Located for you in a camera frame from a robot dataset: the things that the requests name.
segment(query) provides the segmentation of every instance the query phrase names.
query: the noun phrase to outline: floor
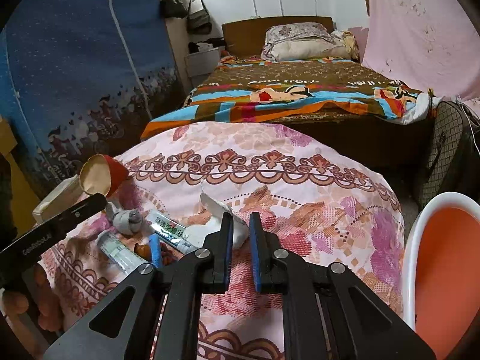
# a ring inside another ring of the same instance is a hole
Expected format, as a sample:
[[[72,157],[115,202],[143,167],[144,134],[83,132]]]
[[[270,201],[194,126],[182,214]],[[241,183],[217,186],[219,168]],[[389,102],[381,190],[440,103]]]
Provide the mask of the floor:
[[[419,208],[412,195],[410,193],[410,184],[405,180],[411,179],[413,172],[408,171],[407,169],[401,169],[399,171],[393,171],[390,169],[376,169],[376,172],[380,173],[385,177],[390,187],[392,187],[395,195],[400,202],[402,207],[403,220],[405,222],[405,243],[410,234],[415,219],[419,214]]]

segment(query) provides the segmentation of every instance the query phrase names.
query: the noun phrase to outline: blue wardrobe cover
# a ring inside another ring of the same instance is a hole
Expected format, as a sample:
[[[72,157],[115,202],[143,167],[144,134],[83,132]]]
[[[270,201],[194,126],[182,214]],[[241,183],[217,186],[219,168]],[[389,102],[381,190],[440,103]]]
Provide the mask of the blue wardrobe cover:
[[[159,0],[23,0],[0,34],[0,114],[42,197],[183,100]]]

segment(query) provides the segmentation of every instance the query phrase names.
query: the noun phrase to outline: pink sheet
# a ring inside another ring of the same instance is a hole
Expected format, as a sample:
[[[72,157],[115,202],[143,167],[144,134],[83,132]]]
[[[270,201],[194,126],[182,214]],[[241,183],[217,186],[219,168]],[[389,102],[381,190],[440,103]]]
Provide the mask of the pink sheet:
[[[480,37],[457,0],[370,0],[363,65],[435,96],[480,96]]]
[[[404,225],[384,178],[281,125],[203,122],[155,135],[117,157],[130,170],[114,195],[126,209],[156,208],[184,224],[204,224],[203,190],[263,227],[308,262],[347,264],[402,315]],[[124,276],[95,247],[110,223],[83,222],[42,264],[61,297],[68,328]],[[121,238],[130,248],[146,239]],[[202,298],[198,359],[283,358],[282,301],[254,292],[247,240],[234,251],[230,289]]]

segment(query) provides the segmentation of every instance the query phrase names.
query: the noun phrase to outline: handbag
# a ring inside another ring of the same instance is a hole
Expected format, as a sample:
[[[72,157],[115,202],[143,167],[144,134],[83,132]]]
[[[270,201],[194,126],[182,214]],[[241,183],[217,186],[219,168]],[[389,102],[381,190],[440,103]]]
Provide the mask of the handbag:
[[[183,19],[188,14],[180,0],[161,0],[160,15],[165,17],[178,17]]]
[[[203,3],[203,0],[200,0],[202,3],[202,9],[192,12],[191,3],[194,1],[196,0],[190,0],[188,4],[187,32],[189,34],[208,35],[210,32],[212,32],[210,14]]]
[[[420,209],[436,195],[455,191],[474,200],[480,192],[480,120],[461,103],[441,101],[426,157],[417,173],[414,198]]]

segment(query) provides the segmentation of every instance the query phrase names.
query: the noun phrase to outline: colorful bedsheet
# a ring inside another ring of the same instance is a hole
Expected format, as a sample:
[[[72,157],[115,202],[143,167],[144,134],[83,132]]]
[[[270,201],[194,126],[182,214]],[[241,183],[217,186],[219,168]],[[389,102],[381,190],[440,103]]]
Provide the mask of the colorful bedsheet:
[[[328,108],[397,119],[420,93],[345,59],[269,62],[228,56],[191,91],[183,108],[152,120],[142,138],[200,121],[266,122]]]

